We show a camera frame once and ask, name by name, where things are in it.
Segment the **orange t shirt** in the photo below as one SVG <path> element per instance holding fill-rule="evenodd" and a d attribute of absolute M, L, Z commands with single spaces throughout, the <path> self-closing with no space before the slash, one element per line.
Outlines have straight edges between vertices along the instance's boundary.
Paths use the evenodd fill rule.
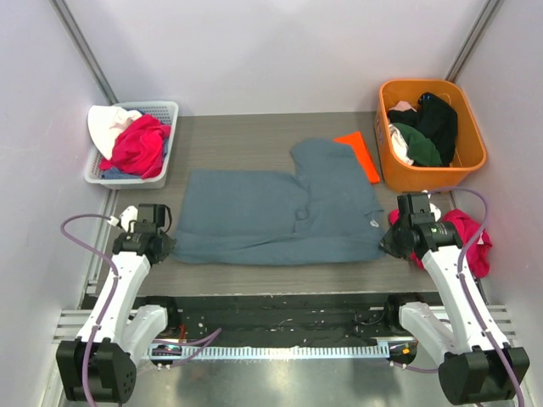
<path fill-rule="evenodd" d="M 365 171 L 368 180 L 372 184 L 378 184 L 381 181 L 377 167 L 373 162 L 372 155 L 360 131 L 341 137 L 335 137 L 333 140 L 337 143 L 351 147 L 361 168 Z"/>

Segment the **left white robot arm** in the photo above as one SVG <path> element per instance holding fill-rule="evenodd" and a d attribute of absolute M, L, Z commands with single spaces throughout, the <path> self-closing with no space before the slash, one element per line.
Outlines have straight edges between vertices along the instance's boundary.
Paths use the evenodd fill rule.
<path fill-rule="evenodd" d="M 173 298 L 146 297 L 133 309 L 137 292 L 153 265 L 163 262 L 176 245 L 168 231 L 171 209 L 164 204 L 127 207 L 107 222 L 122 232 L 112 256 L 93 253 L 109 265 L 109 274 L 90 315 L 75 338 L 60 342 L 56 363 L 70 401 L 122 405 L 131 397 L 137 365 L 159 336 L 174 337 L 181 315 Z"/>

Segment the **grey-blue t shirt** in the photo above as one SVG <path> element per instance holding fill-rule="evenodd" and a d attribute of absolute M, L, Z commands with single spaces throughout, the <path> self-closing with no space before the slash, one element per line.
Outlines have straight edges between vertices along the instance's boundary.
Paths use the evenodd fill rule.
<path fill-rule="evenodd" d="M 232 265 L 382 258 L 383 207 L 351 146 L 306 139 L 290 154 L 294 172 L 193 170 L 173 257 Z"/>

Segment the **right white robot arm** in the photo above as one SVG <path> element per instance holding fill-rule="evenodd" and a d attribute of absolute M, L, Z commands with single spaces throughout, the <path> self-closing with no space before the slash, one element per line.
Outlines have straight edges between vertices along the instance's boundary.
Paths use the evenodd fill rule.
<path fill-rule="evenodd" d="M 467 262 L 474 235 L 464 242 L 455 226 L 437 220 L 428 192 L 397 198 L 399 219 L 381 240 L 398 259 L 416 255 L 431 276 L 448 316 L 441 321 L 412 294 L 395 294 L 384 306 L 383 324 L 392 334 L 409 332 L 437 365 L 441 389 L 456 406 L 516 399 L 525 404 L 521 383 L 529 368 L 524 348 L 511 345 L 492 317 Z"/>

